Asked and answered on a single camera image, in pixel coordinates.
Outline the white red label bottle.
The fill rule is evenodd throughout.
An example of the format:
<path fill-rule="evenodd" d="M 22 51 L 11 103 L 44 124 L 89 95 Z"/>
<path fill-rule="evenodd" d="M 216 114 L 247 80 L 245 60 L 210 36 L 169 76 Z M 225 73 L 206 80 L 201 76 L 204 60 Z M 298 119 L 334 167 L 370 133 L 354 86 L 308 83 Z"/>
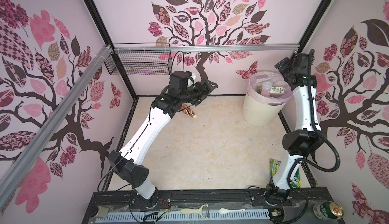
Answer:
<path fill-rule="evenodd" d="M 269 91 L 262 92 L 262 87 L 257 86 L 256 92 L 264 97 L 278 98 L 286 94 L 286 87 L 284 86 L 272 86 Z"/>

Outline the clear bottle red cap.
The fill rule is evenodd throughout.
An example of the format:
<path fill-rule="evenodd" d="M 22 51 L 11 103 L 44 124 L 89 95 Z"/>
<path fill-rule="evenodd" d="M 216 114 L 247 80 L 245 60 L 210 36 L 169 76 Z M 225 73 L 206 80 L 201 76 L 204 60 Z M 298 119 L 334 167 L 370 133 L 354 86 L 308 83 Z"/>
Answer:
<path fill-rule="evenodd" d="M 273 87 L 273 83 L 271 81 L 263 82 L 263 84 L 261 85 L 260 94 L 264 97 L 269 97 L 272 87 Z"/>

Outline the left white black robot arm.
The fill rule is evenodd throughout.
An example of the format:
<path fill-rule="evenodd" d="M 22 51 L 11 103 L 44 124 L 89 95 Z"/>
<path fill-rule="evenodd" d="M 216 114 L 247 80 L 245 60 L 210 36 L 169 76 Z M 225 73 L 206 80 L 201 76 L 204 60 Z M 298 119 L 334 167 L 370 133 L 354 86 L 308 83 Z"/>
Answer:
<path fill-rule="evenodd" d="M 208 79 L 195 81 L 195 78 L 189 71 L 173 72 L 169 84 L 155 97 L 145 121 L 132 139 L 108 156 L 113 171 L 146 200 L 152 199 L 157 190 L 149 180 L 149 169 L 142 166 L 150 146 L 183 104 L 197 106 L 218 87 Z"/>

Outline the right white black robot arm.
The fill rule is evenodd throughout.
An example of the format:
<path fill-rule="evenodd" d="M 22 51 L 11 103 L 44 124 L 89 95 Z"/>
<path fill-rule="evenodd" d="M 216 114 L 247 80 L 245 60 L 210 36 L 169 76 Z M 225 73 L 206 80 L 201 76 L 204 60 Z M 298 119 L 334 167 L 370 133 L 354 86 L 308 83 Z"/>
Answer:
<path fill-rule="evenodd" d="M 282 144 L 286 150 L 276 174 L 271 178 L 272 187 L 269 198 L 276 201 L 286 201 L 293 177 L 301 163 L 300 158 L 307 158 L 323 144 L 323 140 L 314 132 L 312 121 L 318 122 L 312 100 L 316 96 L 317 80 L 311 75 L 310 68 L 314 60 L 314 50 L 308 54 L 298 53 L 292 60 L 285 58 L 276 64 L 284 80 L 291 87 L 296 104 L 295 130 L 283 136 Z"/>

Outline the cream trash bin purple liner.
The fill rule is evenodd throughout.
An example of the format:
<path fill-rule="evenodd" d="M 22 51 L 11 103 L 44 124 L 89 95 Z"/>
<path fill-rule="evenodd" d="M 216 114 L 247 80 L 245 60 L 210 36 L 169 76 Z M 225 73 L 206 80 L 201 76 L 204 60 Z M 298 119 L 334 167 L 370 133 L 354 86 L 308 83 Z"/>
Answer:
<path fill-rule="evenodd" d="M 276 92 L 268 97 L 261 95 L 257 89 L 264 82 L 272 83 Z M 292 97 L 291 87 L 284 81 L 280 73 L 260 71 L 248 79 L 246 95 L 242 108 L 242 116 L 253 126 L 268 125 Z"/>

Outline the green snack packet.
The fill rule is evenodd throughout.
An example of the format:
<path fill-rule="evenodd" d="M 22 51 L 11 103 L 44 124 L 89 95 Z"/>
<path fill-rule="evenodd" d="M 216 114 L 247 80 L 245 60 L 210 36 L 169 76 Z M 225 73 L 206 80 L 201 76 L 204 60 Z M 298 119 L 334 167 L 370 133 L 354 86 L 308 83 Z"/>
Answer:
<path fill-rule="evenodd" d="M 300 188 L 300 173 L 298 164 L 293 171 L 291 171 L 293 163 L 288 160 L 287 163 L 283 163 L 276 159 L 270 160 L 270 176 L 273 184 L 280 189 L 290 189 L 291 185 L 293 188 Z"/>

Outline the cream vegetable peeler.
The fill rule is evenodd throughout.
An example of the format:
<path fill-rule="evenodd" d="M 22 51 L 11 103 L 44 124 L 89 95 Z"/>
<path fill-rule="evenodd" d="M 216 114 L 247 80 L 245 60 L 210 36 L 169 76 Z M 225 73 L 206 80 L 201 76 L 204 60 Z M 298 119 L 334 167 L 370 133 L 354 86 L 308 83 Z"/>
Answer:
<path fill-rule="evenodd" d="M 194 208 L 183 208 L 180 210 L 181 214 L 198 214 L 203 219 L 209 219 L 209 205 L 204 204 L 201 207 L 194 209 Z"/>

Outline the white plastic spoon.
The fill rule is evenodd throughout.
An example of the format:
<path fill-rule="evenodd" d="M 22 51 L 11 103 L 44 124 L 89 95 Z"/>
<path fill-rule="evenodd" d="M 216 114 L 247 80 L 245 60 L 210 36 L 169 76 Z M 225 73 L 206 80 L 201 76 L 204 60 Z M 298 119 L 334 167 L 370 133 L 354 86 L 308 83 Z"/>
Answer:
<path fill-rule="evenodd" d="M 219 209 L 219 214 L 220 215 L 226 215 L 229 213 L 234 213 L 234 212 L 245 212 L 245 209 L 226 209 L 226 208 L 220 208 Z"/>

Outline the green beverage can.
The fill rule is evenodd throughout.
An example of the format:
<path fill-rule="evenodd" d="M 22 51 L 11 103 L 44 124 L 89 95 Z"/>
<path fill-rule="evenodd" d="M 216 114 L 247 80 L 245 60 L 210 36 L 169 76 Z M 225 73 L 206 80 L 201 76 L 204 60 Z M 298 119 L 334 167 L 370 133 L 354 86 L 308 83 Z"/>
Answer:
<path fill-rule="evenodd" d="M 320 220 L 338 220 L 343 218 L 343 208 L 335 202 L 324 202 L 313 206 L 315 216 Z"/>

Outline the aluminium frame bar back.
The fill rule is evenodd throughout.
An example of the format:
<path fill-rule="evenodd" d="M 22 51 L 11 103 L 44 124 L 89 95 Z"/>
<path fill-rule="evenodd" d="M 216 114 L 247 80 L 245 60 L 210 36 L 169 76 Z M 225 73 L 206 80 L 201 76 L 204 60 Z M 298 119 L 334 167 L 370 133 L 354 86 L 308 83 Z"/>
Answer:
<path fill-rule="evenodd" d="M 192 52 L 233 52 L 233 51 L 297 51 L 299 44 L 263 44 L 263 45 L 221 45 L 221 46 L 150 46 L 140 45 L 137 47 L 117 47 L 114 49 L 116 52 L 122 51 L 161 51 L 161 52 L 172 52 L 177 53 L 182 51 L 184 53 Z"/>

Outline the aluminium frame bar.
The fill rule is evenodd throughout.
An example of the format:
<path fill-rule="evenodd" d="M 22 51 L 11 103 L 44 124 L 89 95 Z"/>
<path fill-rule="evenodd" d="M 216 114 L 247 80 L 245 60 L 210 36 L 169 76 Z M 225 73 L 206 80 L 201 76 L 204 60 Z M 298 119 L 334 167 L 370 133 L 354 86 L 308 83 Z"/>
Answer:
<path fill-rule="evenodd" d="M 182 51 L 184 53 L 192 52 L 233 52 L 233 51 L 297 51 L 299 44 L 263 44 L 263 45 L 221 45 L 221 46 L 150 46 L 140 45 L 137 47 L 117 47 L 114 49 L 116 52 L 122 51 L 161 51 L 161 52 L 172 52 L 177 53 Z"/>
<path fill-rule="evenodd" d="M 32 142 L 22 151 L 4 177 L 1 179 L 1 208 L 5 206 L 12 194 L 24 179 L 32 165 L 35 163 L 50 138 L 57 131 L 72 106 L 86 89 L 99 67 L 111 54 L 111 45 L 104 45 L 93 58 L 90 66 L 86 68 L 83 75 L 77 80 L 69 93 L 60 102 L 47 122 L 36 133 Z"/>

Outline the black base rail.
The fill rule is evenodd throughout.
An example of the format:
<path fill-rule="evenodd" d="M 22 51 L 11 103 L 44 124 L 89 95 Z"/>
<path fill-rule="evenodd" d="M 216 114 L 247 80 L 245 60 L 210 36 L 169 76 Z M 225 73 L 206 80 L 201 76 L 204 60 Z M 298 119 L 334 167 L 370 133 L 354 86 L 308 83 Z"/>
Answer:
<path fill-rule="evenodd" d="M 270 194 L 260 188 L 211 189 L 211 190 L 157 190 L 151 200 L 145 200 L 133 191 L 107 191 L 93 193 L 89 202 L 92 206 L 130 205 L 134 209 L 156 209 L 158 207 L 196 207 L 203 204 L 250 204 L 265 207 L 267 203 L 281 205 L 281 195 Z"/>

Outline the aluminium frame bar left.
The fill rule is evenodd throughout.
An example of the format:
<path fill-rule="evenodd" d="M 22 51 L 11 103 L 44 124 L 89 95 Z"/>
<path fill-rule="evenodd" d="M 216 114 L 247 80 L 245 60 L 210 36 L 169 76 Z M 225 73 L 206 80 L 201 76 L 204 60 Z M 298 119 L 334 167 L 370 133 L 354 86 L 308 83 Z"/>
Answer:
<path fill-rule="evenodd" d="M 90 66 L 86 68 L 83 75 L 77 80 L 69 93 L 60 102 L 47 122 L 36 133 L 32 142 L 22 151 L 4 177 L 1 179 L 1 208 L 5 206 L 12 194 L 24 179 L 32 165 L 35 163 L 50 138 L 57 131 L 72 106 L 86 89 L 99 67 L 111 54 L 111 45 L 104 45 L 93 58 Z"/>

